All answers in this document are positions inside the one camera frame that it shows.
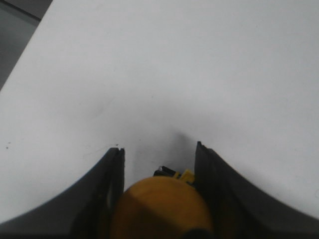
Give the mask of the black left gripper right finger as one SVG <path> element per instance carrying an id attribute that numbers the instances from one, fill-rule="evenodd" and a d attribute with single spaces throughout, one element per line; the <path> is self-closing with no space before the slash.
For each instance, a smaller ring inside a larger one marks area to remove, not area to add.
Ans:
<path id="1" fill-rule="evenodd" d="M 208 204 L 217 239 L 317 239 L 319 221 L 265 193 L 197 143 L 195 187 Z"/>

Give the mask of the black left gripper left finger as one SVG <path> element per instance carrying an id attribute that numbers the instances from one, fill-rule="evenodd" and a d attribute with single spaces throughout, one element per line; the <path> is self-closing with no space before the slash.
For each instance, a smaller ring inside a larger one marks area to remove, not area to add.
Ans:
<path id="1" fill-rule="evenodd" d="M 124 192 L 124 149 L 110 148 L 77 182 L 0 225 L 2 239 L 108 239 Z"/>

